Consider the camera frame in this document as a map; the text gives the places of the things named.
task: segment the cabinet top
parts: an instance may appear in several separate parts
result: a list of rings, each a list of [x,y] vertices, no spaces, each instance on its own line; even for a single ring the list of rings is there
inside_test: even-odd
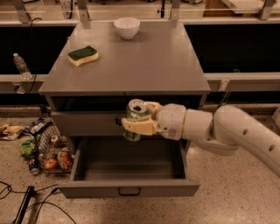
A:
[[[99,59],[79,67],[68,53],[92,46]],[[79,23],[39,90],[45,95],[189,95],[210,88],[181,22],[142,21],[122,39],[113,22]]]

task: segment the apple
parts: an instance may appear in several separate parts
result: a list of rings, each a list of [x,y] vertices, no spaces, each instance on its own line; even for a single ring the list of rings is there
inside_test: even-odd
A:
[[[56,167],[58,167],[58,160],[56,160],[55,158],[49,158],[45,161],[45,169],[46,170],[53,170]]]

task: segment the plastic bottle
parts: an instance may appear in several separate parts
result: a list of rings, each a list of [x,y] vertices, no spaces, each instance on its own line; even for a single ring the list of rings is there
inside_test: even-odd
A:
[[[18,71],[21,73],[25,81],[31,80],[33,78],[31,72],[29,71],[28,66],[25,63],[25,60],[20,57],[16,52],[14,55],[14,63],[17,66]]]

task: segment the open drawer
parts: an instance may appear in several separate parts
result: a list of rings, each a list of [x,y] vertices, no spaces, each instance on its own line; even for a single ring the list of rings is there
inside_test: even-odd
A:
[[[83,137],[70,180],[59,185],[67,198],[193,196],[182,142],[121,136]]]

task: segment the green sponge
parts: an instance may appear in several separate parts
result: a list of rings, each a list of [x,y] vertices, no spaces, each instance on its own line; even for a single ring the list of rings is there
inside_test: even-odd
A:
[[[70,52],[68,58],[71,63],[79,67],[81,64],[97,60],[99,54],[92,46],[88,45],[85,48]]]

